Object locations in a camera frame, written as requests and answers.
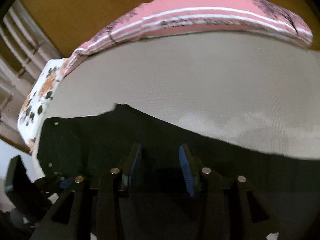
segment white wall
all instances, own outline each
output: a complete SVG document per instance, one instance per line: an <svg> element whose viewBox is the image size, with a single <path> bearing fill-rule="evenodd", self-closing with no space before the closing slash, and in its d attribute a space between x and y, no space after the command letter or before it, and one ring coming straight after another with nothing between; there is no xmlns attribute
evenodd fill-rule
<svg viewBox="0 0 320 240"><path fill-rule="evenodd" d="M22 161L27 169L27 174L30 180L34 181L38 179L39 176L37 176L35 168L33 166L32 157L12 147L11 145L5 143L2 140L0 140L0 179L4 179L7 173L10 159L17 155L21 155Z"/></svg>

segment floral pillowcase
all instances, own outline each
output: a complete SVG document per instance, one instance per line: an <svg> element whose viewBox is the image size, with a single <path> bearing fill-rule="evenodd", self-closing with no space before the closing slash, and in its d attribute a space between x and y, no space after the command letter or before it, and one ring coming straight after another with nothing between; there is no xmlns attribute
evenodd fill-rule
<svg viewBox="0 0 320 240"><path fill-rule="evenodd" d="M64 78L68 58L52 59L44 67L24 102L18 118L18 130L25 143L33 150L43 115Z"/></svg>

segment beige bedsheet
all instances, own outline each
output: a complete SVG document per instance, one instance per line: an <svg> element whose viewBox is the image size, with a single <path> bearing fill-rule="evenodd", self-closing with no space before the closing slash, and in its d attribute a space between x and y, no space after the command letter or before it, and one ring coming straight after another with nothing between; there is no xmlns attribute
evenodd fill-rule
<svg viewBox="0 0 320 240"><path fill-rule="evenodd" d="M319 158L319 62L318 52L246 33L132 42L83 62L45 116L97 115L129 104L242 147Z"/></svg>

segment screw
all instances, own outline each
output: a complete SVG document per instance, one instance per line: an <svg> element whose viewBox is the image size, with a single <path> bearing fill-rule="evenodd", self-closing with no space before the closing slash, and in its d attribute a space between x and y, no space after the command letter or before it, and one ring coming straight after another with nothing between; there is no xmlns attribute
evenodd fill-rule
<svg viewBox="0 0 320 240"><path fill-rule="evenodd" d="M110 172L111 172L112 174L118 174L118 173L120 172L120 170L119 170L119 168L112 168L112 169L110 170Z"/></svg>
<svg viewBox="0 0 320 240"><path fill-rule="evenodd" d="M239 182L242 182L242 183L244 183L244 182L247 181L247 179L245 178L245 176L238 176L237 179L238 179Z"/></svg>
<svg viewBox="0 0 320 240"><path fill-rule="evenodd" d="M76 183L80 183L80 182L82 182L84 180L84 178L82 177L82 176L77 176L76 178L75 178L75 182Z"/></svg>
<svg viewBox="0 0 320 240"><path fill-rule="evenodd" d="M204 174L210 174L211 169L208 168L208 167L203 167L201 171L202 171Z"/></svg>

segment blue gripper pad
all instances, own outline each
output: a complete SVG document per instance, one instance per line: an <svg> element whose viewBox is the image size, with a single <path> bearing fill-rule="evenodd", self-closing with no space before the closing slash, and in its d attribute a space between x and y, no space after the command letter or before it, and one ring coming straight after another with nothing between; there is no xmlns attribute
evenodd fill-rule
<svg viewBox="0 0 320 240"><path fill-rule="evenodd" d="M186 184L187 192L193 197L196 194L194 180L192 177L189 162L187 160L186 153L182 146L179 147L179 161L182 169L184 181Z"/></svg>
<svg viewBox="0 0 320 240"><path fill-rule="evenodd" d="M131 174L129 176L129 185L131 186L132 184L132 180L133 180L133 176L134 176L134 169L135 168L139 168L140 164L141 164L141 145L139 144L138 145L138 148L136 149L136 152L135 152L135 157L134 157L134 161L132 163L132 166L131 166Z"/></svg>
<svg viewBox="0 0 320 240"><path fill-rule="evenodd" d="M60 188L67 188L67 187L69 187L69 185L71 184L72 181L73 181L73 177L63 180L63 181L60 183Z"/></svg>

